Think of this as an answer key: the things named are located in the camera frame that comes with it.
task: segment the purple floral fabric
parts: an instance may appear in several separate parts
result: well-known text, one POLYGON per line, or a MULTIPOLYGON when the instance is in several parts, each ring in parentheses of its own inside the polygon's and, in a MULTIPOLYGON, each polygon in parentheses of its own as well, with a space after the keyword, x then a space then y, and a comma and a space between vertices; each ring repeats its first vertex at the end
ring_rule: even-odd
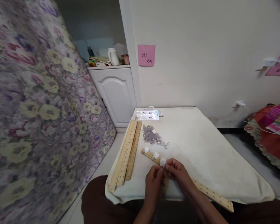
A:
POLYGON ((51 0, 0 0, 0 223, 56 223, 115 128, 51 0))

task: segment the wall outlet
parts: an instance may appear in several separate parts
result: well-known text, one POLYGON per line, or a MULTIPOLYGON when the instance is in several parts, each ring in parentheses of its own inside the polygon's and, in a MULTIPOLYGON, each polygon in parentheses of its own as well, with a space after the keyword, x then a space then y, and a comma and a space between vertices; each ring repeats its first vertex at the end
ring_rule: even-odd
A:
POLYGON ((264 67, 275 67, 278 63, 278 59, 275 58, 264 58, 264 67))
POLYGON ((237 101, 236 101, 236 105, 237 105, 237 106, 240 106, 240 107, 241 107, 241 106, 243 106, 243 107, 246 106, 246 104, 244 103, 243 100, 237 100, 237 101))

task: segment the small shelf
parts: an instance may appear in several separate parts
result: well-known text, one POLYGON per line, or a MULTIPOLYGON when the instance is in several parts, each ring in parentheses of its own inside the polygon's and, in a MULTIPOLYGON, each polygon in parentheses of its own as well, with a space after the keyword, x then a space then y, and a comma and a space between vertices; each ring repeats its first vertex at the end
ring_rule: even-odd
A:
POLYGON ((100 70, 100 69, 115 69, 115 68, 130 68, 130 65, 118 65, 118 66, 105 66, 105 67, 86 67, 87 70, 100 70))

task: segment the knee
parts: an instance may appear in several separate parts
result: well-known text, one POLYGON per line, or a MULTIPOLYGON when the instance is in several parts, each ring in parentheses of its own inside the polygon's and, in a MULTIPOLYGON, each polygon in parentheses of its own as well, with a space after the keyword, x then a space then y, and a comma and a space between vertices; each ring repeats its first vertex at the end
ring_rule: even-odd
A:
POLYGON ((85 188, 82 197, 94 195, 94 194, 103 194, 105 195, 105 184, 108 176, 99 176, 94 178, 89 182, 87 187, 85 188))

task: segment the white wall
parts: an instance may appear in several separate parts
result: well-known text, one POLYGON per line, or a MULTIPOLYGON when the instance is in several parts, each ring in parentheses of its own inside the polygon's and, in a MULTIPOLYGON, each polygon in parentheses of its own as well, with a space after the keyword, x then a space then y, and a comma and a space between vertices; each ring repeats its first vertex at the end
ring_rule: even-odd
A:
POLYGON ((126 44, 118 0, 57 0, 65 25, 86 60, 90 45, 95 56, 108 56, 113 44, 126 44))
POLYGON ((129 0, 135 48, 156 44, 155 66, 138 67, 144 106, 196 105, 217 127, 280 104, 280 77, 255 72, 280 55, 278 0, 129 0))

